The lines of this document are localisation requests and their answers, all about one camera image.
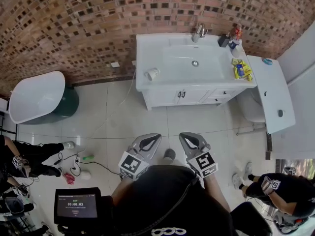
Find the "brick wall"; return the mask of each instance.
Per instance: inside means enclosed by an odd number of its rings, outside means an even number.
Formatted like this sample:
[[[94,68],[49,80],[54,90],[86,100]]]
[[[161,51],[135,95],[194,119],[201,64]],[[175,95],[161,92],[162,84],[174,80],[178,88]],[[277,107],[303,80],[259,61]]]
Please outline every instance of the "brick wall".
[[[54,70],[73,83],[129,78],[136,34],[191,32],[199,22],[215,35],[241,23],[247,53],[276,58],[315,19],[315,0],[0,1],[2,95]]]

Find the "white sink basin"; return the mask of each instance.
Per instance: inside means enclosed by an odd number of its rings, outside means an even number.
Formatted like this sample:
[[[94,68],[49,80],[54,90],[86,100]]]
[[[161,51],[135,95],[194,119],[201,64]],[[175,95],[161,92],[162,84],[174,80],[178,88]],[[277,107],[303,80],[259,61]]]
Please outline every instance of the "white sink basin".
[[[231,64],[234,58],[230,48],[218,45],[218,36],[207,35],[197,43],[190,34],[163,33],[137,35],[137,80],[139,91],[154,87],[178,85],[208,85],[235,83],[239,86],[252,83],[236,80]],[[239,59],[248,63],[242,45],[238,46]],[[153,68],[159,74],[150,81],[145,74]]]

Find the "white table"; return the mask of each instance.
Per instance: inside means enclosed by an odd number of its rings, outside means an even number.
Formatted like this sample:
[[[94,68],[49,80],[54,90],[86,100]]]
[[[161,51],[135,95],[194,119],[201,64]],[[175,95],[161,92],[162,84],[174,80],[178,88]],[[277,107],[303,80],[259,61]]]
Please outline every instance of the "white table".
[[[295,124],[293,105],[279,62],[272,59],[272,65],[267,65],[261,57],[247,58],[256,78],[268,134],[293,126]]]

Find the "bathtub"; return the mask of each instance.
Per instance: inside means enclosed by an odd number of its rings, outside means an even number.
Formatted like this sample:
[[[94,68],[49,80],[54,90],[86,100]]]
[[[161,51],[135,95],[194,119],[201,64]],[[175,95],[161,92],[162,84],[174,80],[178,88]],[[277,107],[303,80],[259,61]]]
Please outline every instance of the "bathtub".
[[[55,71],[20,81],[9,101],[9,114],[16,124],[51,123],[72,116],[79,105],[74,88]]]

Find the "chrome faucet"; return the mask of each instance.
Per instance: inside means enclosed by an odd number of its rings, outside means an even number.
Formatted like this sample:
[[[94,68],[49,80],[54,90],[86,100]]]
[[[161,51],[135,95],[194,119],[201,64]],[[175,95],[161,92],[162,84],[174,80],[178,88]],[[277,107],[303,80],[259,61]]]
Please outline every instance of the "chrome faucet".
[[[198,26],[198,29],[197,31],[194,33],[194,35],[192,36],[192,41],[197,43],[198,42],[198,39],[200,37],[205,37],[206,34],[207,34],[208,30],[206,29],[205,27],[205,24],[204,23],[201,23],[199,26]]]

